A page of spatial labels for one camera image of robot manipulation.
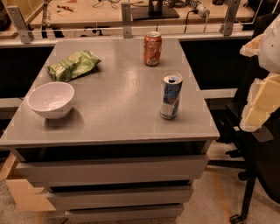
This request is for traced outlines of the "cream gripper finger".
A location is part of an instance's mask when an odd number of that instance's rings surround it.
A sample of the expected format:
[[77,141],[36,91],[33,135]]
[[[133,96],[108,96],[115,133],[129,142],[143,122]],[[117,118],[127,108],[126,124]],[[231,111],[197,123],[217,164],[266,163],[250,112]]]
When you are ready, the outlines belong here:
[[244,45],[241,50],[240,54],[247,57],[256,56],[259,53],[260,49],[260,41],[262,39],[262,34],[256,36],[252,40],[250,40],[246,45]]
[[240,128],[247,132],[260,129],[279,107],[280,74],[269,73],[263,80],[255,78],[241,113]]

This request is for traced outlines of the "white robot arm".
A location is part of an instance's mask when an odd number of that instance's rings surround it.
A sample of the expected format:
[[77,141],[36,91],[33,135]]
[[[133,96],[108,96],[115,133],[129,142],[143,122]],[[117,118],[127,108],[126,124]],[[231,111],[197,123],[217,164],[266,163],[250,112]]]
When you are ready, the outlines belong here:
[[248,102],[241,113],[241,129],[254,132],[280,107],[280,15],[263,34],[244,45],[240,54],[256,56],[259,67],[269,72],[263,80],[254,79],[248,91]]

